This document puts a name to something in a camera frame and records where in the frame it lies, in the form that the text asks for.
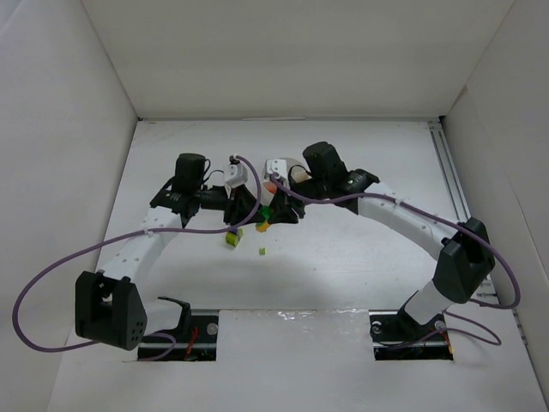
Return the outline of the orange round lego dish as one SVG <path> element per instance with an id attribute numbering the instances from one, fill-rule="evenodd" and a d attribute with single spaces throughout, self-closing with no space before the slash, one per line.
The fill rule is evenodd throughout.
<path id="1" fill-rule="evenodd" d="M 273 182 L 265 182 L 263 185 L 265 189 L 271 194 L 275 194 L 278 190 L 277 186 Z"/>

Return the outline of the multicolour lego assembly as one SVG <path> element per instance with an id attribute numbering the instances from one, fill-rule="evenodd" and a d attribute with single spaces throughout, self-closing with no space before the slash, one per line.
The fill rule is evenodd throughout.
<path id="1" fill-rule="evenodd" d="M 242 228 L 230 230 L 226 233 L 225 241 L 230 247 L 236 248 L 243 235 L 244 232 Z"/>

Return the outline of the dark green lego brick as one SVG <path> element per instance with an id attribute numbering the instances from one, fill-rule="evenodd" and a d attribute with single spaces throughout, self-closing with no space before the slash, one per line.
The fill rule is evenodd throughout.
<path id="1" fill-rule="evenodd" d="M 260 209 L 259 209 L 259 213 L 265 218 L 265 219 L 269 219 L 270 216 L 272 215 L 272 209 L 269 207 L 269 206 L 262 206 Z"/>

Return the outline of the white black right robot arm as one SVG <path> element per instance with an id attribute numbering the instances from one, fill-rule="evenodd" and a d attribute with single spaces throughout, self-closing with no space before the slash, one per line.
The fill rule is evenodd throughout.
<path id="1" fill-rule="evenodd" d="M 432 279 L 414 292 L 399 310 L 377 321 L 371 335 L 385 345 L 410 344 L 426 335 L 443 311 L 468 302 L 495 266 L 486 226 L 438 219 L 398 201 L 379 177 L 350 170 L 328 142 L 307 147 L 304 163 L 285 158 L 265 162 L 265 178 L 274 184 L 276 200 L 298 219 L 306 204 L 333 204 L 376 221 L 411 240 L 436 260 Z"/>

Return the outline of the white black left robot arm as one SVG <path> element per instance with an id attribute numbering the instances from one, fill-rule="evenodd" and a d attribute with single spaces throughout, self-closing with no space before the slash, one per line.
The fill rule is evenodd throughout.
<path id="1" fill-rule="evenodd" d="M 132 350 L 143 337 L 166 333 L 177 341 L 192 332 L 190 304 L 159 297 L 145 306 L 140 288 L 167 245 L 180 233 L 189 233 L 190 220 L 200 209 L 224 214 L 225 231 L 252 223 L 260 199 L 246 187 L 258 176 L 251 163 L 234 155 L 223 170 L 225 183 L 207 188 L 206 158 L 181 154 L 175 172 L 149 204 L 141 228 L 126 238 L 117 255 L 92 273 L 82 272 L 75 282 L 75 333 L 88 340 Z"/>

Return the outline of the yellow sloped lego brick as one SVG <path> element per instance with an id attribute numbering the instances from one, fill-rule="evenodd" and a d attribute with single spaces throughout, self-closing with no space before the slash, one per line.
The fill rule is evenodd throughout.
<path id="1" fill-rule="evenodd" d="M 259 233 L 265 233 L 270 228 L 270 224 L 267 221 L 256 224 L 256 230 Z"/>

